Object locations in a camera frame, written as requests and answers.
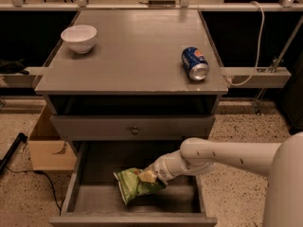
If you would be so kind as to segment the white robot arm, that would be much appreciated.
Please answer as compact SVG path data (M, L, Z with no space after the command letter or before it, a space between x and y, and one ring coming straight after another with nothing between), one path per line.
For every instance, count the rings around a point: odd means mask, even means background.
M268 178L263 227L303 226L303 133L282 143L220 143L188 138L139 174L164 183L180 175L201 175L216 163Z

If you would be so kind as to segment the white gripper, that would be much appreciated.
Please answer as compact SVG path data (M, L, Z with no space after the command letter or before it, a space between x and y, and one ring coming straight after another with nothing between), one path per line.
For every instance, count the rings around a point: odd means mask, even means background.
M171 180L171 174L163 163L154 162L147 166L144 171L138 175L141 182L155 183L156 181L162 181L168 183Z

